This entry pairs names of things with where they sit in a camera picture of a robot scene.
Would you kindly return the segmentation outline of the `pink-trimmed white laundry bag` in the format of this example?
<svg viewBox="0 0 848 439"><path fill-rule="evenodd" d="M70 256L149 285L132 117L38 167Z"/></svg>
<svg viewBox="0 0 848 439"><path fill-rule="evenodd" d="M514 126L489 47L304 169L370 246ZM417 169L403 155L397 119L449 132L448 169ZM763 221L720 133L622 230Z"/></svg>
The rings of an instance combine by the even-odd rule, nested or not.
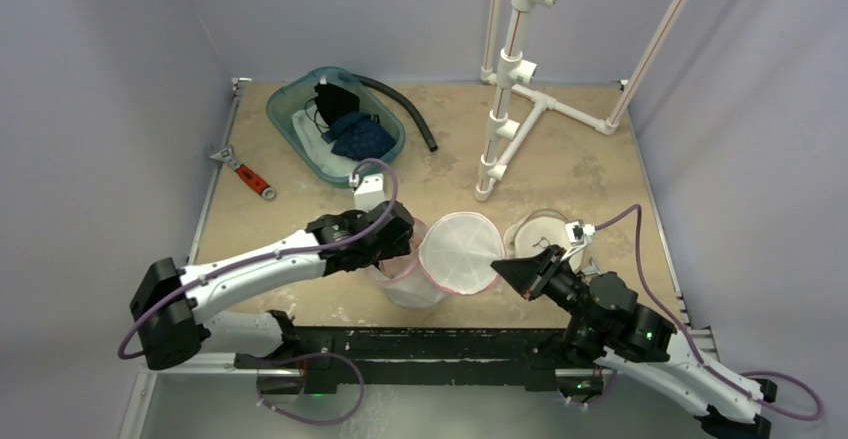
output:
<svg viewBox="0 0 848 439"><path fill-rule="evenodd" d="M405 308L483 292L497 279L490 264L505 257L497 227L476 212L450 213L431 226L416 219L410 245L408 255L367 270L389 300Z"/></svg>

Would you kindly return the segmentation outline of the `black bra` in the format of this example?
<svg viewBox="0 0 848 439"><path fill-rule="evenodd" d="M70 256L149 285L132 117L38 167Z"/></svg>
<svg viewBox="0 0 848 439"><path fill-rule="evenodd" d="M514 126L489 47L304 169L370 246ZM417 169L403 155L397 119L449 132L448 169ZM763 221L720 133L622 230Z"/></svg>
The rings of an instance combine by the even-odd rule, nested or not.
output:
<svg viewBox="0 0 848 439"><path fill-rule="evenodd" d="M363 109L353 92L326 82L315 85L314 92L307 101L314 111L307 112L307 118L332 154L354 161L380 159L397 145L379 116Z"/></svg>

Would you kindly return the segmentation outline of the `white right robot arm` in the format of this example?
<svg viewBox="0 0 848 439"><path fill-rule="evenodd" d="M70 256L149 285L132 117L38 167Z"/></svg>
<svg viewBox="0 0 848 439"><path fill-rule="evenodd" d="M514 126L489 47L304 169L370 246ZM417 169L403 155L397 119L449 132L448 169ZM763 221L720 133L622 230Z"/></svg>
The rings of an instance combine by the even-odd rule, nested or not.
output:
<svg viewBox="0 0 848 439"><path fill-rule="evenodd" d="M714 438L770 436L762 406L774 401L776 385L733 373L691 347L683 330L639 303L616 273L575 272L556 245L491 267L523 299L546 297L569 314L554 346L569 363L638 380L678 403Z"/></svg>

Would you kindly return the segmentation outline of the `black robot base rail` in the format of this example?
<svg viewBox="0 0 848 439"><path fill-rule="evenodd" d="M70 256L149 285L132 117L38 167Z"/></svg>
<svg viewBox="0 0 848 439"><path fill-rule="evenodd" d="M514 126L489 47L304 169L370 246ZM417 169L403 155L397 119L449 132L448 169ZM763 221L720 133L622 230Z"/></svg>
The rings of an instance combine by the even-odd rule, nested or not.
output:
<svg viewBox="0 0 848 439"><path fill-rule="evenodd" d="M342 384L521 386L530 392L593 397L604 389L591 364L573 364L559 329L368 328L296 326L272 352L238 353L234 366L253 370L269 394L275 378L308 394Z"/></svg>

